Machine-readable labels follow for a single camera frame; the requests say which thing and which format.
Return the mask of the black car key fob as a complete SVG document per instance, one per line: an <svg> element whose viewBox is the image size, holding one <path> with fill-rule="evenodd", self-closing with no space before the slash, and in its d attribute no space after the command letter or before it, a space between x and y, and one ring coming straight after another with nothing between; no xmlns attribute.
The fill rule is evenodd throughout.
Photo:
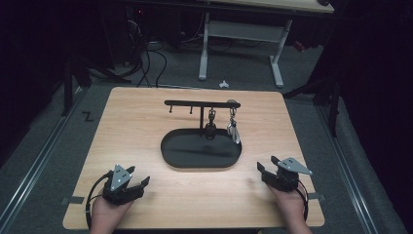
<svg viewBox="0 0 413 234"><path fill-rule="evenodd" d="M212 140L216 135L216 125L214 124L216 111L212 108L208 112L208 123L205 126L205 136L207 139Z"/></svg>

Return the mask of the white-legged desk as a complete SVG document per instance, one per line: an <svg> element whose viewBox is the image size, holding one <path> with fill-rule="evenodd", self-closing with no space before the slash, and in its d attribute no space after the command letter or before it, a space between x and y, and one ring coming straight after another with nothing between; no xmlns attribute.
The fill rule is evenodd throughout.
<svg viewBox="0 0 413 234"><path fill-rule="evenodd" d="M263 10L280 10L287 14L316 14L328 16L334 13L334 7L328 0L206 0L206 5L228 4L235 7L257 7ZM283 80L279 66L285 41L292 25L292 17L288 17L283 25L270 26L246 22L234 22L227 19L211 19L209 13L205 13L203 50L201 53L199 79L207 78L208 64L208 39L210 37L241 39L256 42L276 43L275 53L269 56L275 84L283 87Z"/></svg>

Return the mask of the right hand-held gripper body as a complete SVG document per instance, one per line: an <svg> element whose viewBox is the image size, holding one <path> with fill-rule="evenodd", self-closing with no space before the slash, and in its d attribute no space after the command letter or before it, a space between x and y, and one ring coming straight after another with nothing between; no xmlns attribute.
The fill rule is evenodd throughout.
<svg viewBox="0 0 413 234"><path fill-rule="evenodd" d="M300 174L308 176L313 174L312 171L292 157L281 160L275 166L277 166L278 169L274 174L272 173L273 178L264 178L263 181L283 192L290 192L298 188Z"/></svg>

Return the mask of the person's right hand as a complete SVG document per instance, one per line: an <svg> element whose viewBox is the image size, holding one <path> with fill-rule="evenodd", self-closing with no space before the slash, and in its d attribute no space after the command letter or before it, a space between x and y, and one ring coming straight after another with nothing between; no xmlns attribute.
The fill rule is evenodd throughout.
<svg viewBox="0 0 413 234"><path fill-rule="evenodd" d="M269 186L286 229L310 229L304 218L304 200L297 191L283 192Z"/></svg>

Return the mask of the person's left hand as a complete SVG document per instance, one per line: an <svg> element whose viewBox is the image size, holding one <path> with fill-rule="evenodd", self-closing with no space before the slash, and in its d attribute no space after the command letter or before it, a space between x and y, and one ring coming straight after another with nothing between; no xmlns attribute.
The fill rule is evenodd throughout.
<svg viewBox="0 0 413 234"><path fill-rule="evenodd" d="M98 197L93 202L91 230L114 232L123 217L132 206L132 202L116 206Z"/></svg>

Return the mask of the metal floor rail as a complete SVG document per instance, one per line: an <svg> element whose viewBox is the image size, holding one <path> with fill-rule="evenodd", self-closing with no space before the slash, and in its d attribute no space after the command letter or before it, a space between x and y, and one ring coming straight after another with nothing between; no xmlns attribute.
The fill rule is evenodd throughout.
<svg viewBox="0 0 413 234"><path fill-rule="evenodd" d="M337 161L340 175L342 177L342 180L344 181L344 184L352 201L353 207L357 213L357 217L362 226L364 234L378 234L377 226L373 221L370 211L368 210L367 205L365 203L365 199L357 186L357 182L346 160L342 147L337 137L334 136L329 129L328 117L325 113L324 108L321 106L316 106L315 110L322 122L324 131L326 132L328 139L332 145L334 157Z"/></svg>
<svg viewBox="0 0 413 234"><path fill-rule="evenodd" d="M85 89L76 88L71 98L73 103L65 110L64 88L61 88L0 169L0 234L6 234L13 224L46 167L73 108L85 93Z"/></svg>

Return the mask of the silver keys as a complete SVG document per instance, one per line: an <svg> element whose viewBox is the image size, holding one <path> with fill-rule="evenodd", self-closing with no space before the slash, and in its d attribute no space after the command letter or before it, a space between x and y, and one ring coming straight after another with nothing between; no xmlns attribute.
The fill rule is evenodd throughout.
<svg viewBox="0 0 413 234"><path fill-rule="evenodd" d="M240 144L241 138L237 127L237 121L235 120L236 113L237 109L235 107L232 107L230 109L229 124L227 125L227 134L232 138L232 141L235 144Z"/></svg>

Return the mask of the black metal stand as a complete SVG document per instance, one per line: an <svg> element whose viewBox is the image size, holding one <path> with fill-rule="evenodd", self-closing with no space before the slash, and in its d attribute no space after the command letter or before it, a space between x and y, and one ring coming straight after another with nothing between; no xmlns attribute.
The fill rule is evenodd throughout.
<svg viewBox="0 0 413 234"><path fill-rule="evenodd" d="M310 81L306 85L283 94L284 98L293 98L301 94L313 93L314 105L329 105L327 115L327 127L330 133L337 137L336 123L339 114L338 105L340 98L341 84L340 80L335 77L321 78L316 81Z"/></svg>
<svg viewBox="0 0 413 234"><path fill-rule="evenodd" d="M67 62L64 65L64 102L62 116L66 117L69 111L74 106L73 98L73 80L76 80L81 88L89 88L92 84L88 69L92 68L103 74L105 77L119 83L129 83L130 80L124 79L121 75L117 75L103 66L92 62L90 59L70 54Z"/></svg>

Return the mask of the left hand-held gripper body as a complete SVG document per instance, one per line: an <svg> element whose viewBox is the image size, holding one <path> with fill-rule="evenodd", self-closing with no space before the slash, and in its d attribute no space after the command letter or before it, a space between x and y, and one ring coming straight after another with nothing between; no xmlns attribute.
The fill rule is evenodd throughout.
<svg viewBox="0 0 413 234"><path fill-rule="evenodd" d="M144 191L129 187L132 174L129 174L124 167L116 164L114 170L105 182L102 197L110 204L120 206L128 202L141 198Z"/></svg>

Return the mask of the black key rack with tray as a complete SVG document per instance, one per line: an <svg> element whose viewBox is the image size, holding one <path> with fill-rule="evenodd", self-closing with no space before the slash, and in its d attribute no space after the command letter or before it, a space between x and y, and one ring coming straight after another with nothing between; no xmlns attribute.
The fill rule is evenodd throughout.
<svg viewBox="0 0 413 234"><path fill-rule="evenodd" d="M194 101L194 100L172 100L167 99L164 104L169 107L169 112L175 106L189 107L189 113L193 113L194 108L200 110L199 126L197 128L174 129L168 132L161 141L161 152L164 161L170 166L179 169L210 169L228 168L239 160L243 145L235 144L225 129L216 125L215 138L209 140L205 136L205 126L208 123L208 112L213 108L230 109L241 107L235 100L226 102L216 101Z"/></svg>

